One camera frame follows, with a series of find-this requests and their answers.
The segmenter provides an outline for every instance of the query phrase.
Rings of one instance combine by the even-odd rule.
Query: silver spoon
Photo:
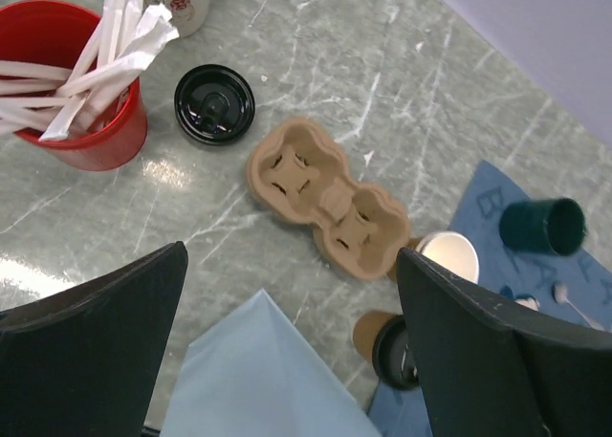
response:
[[[570,305],[584,320],[586,320],[586,323],[591,327],[597,330],[604,330],[601,324],[587,316],[570,301],[569,293],[570,289],[567,287],[567,284],[558,283],[553,287],[553,297],[555,298],[555,302],[557,302],[559,305]]]

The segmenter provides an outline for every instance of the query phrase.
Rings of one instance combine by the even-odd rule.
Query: dark green plastic cup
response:
[[[523,201],[504,210],[499,235],[513,251],[565,256],[580,249],[586,221],[579,204],[570,198]]]

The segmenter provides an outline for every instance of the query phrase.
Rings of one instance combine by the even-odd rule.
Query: red bucket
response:
[[[0,59],[72,69],[98,22],[98,15],[68,2],[24,0],[7,5],[0,9]],[[15,134],[79,169],[119,167],[138,154],[146,138],[140,83],[132,83],[126,103],[95,133],[56,142],[39,142],[40,133],[32,129]]]

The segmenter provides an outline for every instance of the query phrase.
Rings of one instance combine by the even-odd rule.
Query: gray marble countertop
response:
[[[99,11],[102,0],[70,1]],[[193,147],[174,118],[174,86],[207,63],[240,72],[257,101],[251,130],[226,148]],[[78,171],[0,142],[0,309],[185,241],[153,426],[187,345],[262,287],[362,404],[372,394],[352,327],[368,309],[399,311],[395,285],[341,275],[307,229],[281,226],[246,190],[246,159],[289,116],[325,126],[356,176],[405,203],[416,235],[448,224],[487,159],[534,196],[575,197],[587,249],[612,266],[612,154],[439,0],[213,0],[206,25],[164,50],[142,90],[149,136],[118,170]]]

